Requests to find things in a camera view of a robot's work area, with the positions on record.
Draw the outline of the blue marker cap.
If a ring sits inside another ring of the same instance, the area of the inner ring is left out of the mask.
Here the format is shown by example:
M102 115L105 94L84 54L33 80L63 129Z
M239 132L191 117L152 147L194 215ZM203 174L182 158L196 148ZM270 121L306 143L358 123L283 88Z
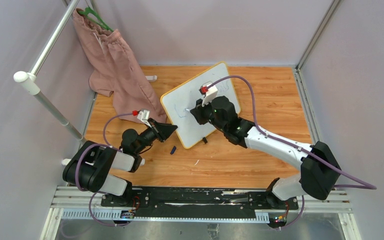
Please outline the blue marker cap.
M175 151L177 150L177 147L176 146L173 146L173 148L171 149L170 151L170 155L173 155L175 153Z

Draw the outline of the yellow framed whiteboard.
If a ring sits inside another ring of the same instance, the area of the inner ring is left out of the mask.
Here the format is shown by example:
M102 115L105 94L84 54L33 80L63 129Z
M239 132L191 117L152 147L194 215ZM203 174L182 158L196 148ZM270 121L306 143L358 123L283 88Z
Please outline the yellow framed whiteboard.
M210 123L198 124L190 113L196 106L196 101L203 98L199 89L204 84L213 83L229 75L227 63L221 61L161 96L160 102L170 122L177 126L176 134L185 149L192 148L216 131Z

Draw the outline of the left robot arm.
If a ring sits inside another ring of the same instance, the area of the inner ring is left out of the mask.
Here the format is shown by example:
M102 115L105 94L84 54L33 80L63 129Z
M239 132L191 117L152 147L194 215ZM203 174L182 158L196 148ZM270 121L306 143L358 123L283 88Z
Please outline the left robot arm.
M122 207L135 199L133 184L110 174L111 169L134 173L145 163L141 154L155 141L165 142L178 128L170 123L150 118L146 129L138 133L129 128L122 133L119 148L86 141L73 158L65 162L62 179L84 192L103 193L111 202Z

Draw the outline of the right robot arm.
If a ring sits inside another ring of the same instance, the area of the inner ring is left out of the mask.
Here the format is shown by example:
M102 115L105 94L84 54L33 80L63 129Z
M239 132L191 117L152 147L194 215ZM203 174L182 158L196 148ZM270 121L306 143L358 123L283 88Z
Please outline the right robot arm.
M339 173L329 165L338 168L339 164L327 144L295 142L269 132L238 116L234 104L225 96L218 96L206 105L202 102L197 100L190 110L198 124L211 124L230 143L267 153L300 171L287 178L275 178L263 194L264 204L278 209L287 200L301 195L317 200L328 198L339 178Z

